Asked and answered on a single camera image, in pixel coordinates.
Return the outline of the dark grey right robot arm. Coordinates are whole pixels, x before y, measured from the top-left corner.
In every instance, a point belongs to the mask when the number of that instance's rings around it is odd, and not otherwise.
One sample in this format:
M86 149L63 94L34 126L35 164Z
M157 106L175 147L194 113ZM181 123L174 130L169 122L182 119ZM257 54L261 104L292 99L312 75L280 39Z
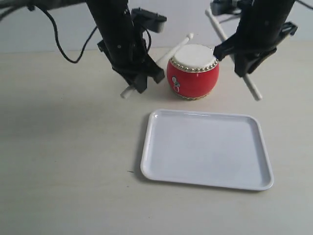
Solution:
M277 46L296 33L298 26L287 21L293 0L241 0L242 10L236 32L214 49L214 56L223 60L234 56L235 73L239 77L253 73Z

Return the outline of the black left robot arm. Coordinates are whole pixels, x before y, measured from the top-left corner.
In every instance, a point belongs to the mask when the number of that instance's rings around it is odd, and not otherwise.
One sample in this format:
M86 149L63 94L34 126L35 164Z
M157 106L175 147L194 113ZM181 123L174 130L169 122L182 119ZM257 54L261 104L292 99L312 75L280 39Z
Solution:
M138 93L147 89L151 77L157 84L165 71L149 55L151 32L160 33L166 16L140 7L129 9L126 0L87 0L95 21L92 33L99 31L98 48L110 61L112 69Z

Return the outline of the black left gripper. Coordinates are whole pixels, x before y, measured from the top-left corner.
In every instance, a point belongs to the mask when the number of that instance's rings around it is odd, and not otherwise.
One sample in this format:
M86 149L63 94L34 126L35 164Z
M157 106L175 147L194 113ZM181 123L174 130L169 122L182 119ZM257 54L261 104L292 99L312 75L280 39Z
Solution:
M165 77L164 69L161 67L164 58L155 61L148 54L151 43L142 37L134 42L113 45L101 40L97 45L110 61L112 69L140 94L147 89L147 76L157 84Z

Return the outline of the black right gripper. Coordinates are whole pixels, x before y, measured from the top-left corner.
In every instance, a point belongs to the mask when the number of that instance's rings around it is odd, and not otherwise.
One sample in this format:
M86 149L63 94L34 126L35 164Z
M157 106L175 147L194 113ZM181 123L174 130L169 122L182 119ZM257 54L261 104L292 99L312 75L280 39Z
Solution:
M219 61L230 56L235 61L235 73L245 76L253 73L297 30L298 25L287 21L240 21L235 36L216 46L213 54Z

